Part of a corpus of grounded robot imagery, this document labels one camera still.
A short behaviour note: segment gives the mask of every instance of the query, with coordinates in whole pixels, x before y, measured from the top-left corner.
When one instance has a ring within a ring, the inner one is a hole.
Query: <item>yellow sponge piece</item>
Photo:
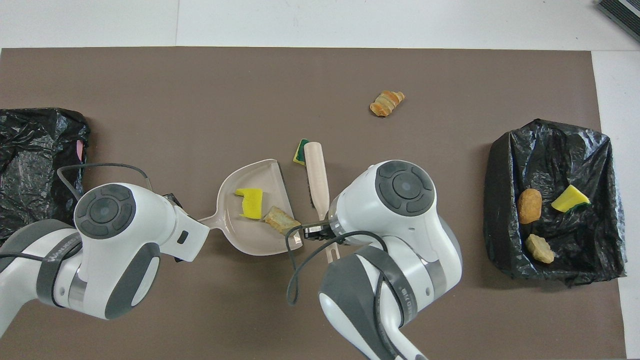
[[[235,194],[244,197],[241,216],[256,220],[262,218],[262,189],[236,189]]]
[[[591,204],[591,201],[589,201],[589,198],[581,193],[574,185],[569,185],[569,187],[551,203],[551,207],[566,213],[580,204]]]

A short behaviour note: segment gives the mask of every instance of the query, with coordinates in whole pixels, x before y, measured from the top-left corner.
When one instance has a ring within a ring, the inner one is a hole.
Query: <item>dustpan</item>
[[[199,221],[210,229],[222,230],[229,242],[245,254],[266,256],[286,252],[283,235],[264,222],[240,215],[243,198],[234,195],[239,188],[262,189],[263,211],[277,206],[293,217],[280,165],[275,159],[266,159],[229,175],[218,192],[216,213]],[[292,250],[302,246],[298,233],[289,238],[289,246]]]

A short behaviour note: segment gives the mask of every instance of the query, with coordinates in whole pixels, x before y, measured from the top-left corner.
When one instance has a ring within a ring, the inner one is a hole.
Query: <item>black plastic bag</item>
[[[569,184],[591,204],[562,213],[551,202]],[[539,220],[522,225],[516,200],[526,188],[539,190],[543,205]],[[536,119],[493,143],[484,181],[484,240],[489,259],[505,274],[567,286],[625,276],[624,228],[608,136]],[[556,253],[551,264],[526,249],[531,233]]]
[[[0,109],[0,245],[39,220],[73,224],[76,200],[56,171],[84,163],[89,133],[76,111]],[[80,193],[82,174],[82,169],[65,172]]]

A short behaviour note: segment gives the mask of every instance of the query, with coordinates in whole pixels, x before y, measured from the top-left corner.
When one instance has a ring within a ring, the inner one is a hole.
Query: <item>gray joint cap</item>
[[[136,201],[126,186],[108,184],[86,193],[76,206],[75,221],[81,233],[107,239],[124,231],[136,214]]]
[[[433,204],[433,183],[427,173],[406,161],[388,161],[378,168],[376,192],[394,213],[415,217]]]

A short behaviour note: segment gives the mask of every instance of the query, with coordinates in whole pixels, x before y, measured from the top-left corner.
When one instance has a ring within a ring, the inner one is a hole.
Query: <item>white floor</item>
[[[627,357],[640,358],[640,43],[594,1],[0,1],[0,48],[174,45],[592,51],[625,206]]]

